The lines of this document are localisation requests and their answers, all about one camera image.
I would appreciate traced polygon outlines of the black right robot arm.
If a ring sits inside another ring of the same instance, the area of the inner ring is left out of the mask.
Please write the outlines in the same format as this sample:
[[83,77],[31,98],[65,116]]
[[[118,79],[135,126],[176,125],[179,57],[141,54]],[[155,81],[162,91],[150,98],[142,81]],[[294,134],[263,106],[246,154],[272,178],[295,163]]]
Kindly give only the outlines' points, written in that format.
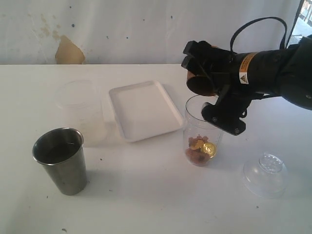
[[244,111],[255,99],[283,97],[312,108],[312,38],[286,49],[235,53],[205,41],[190,41],[181,66],[191,73],[187,87],[201,96],[218,97],[217,109]]

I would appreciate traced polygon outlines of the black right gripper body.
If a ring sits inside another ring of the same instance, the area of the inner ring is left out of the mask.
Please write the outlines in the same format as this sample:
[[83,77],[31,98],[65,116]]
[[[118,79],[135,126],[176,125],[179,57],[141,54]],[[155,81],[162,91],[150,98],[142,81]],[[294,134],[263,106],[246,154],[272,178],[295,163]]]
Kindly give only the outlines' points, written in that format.
[[212,47],[208,55],[205,68],[213,86],[209,95],[218,96],[214,108],[226,115],[245,115],[256,97],[251,90],[251,63],[258,52],[237,54]]

